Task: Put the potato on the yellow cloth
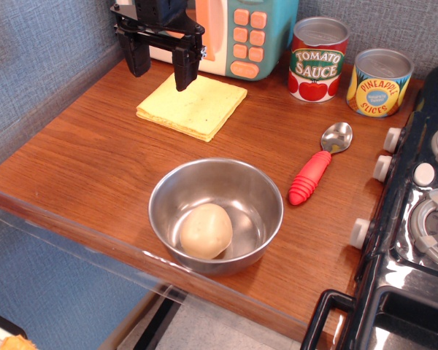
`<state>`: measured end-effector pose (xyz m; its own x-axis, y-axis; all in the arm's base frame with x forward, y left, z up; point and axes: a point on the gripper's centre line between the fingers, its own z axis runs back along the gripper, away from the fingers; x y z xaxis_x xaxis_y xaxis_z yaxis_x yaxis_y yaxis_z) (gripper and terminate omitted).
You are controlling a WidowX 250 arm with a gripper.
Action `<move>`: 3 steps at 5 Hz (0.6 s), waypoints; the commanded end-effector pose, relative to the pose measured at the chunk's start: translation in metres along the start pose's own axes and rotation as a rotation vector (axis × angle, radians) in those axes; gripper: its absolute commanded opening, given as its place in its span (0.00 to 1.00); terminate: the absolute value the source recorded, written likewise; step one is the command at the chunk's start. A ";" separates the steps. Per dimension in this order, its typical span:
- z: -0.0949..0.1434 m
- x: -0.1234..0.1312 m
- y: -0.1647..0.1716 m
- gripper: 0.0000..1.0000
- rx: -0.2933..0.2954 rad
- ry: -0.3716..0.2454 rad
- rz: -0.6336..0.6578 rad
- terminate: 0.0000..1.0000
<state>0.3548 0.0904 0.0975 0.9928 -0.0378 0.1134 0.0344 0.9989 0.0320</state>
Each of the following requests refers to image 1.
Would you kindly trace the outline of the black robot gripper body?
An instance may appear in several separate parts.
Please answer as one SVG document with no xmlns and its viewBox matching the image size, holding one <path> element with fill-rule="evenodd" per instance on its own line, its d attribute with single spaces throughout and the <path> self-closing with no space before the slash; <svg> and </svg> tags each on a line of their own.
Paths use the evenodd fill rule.
<svg viewBox="0 0 438 350">
<path fill-rule="evenodd" d="M 118 28 L 143 43 L 168 51 L 204 51 L 205 29 L 187 15 L 187 6 L 187 1 L 133 1 L 113 4 L 110 10 Z"/>
</svg>

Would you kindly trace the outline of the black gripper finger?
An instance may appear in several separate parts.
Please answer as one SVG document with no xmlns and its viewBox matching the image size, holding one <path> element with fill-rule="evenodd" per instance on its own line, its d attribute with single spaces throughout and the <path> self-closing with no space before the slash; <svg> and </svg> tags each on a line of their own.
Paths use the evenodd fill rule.
<svg viewBox="0 0 438 350">
<path fill-rule="evenodd" d="M 141 77 L 151 66 L 149 45 L 138 33 L 117 29 L 116 35 L 130 72 Z"/>
<path fill-rule="evenodd" d="M 174 80 L 177 91 L 184 91 L 197 78 L 201 49 L 176 47 L 172 53 Z"/>
</svg>

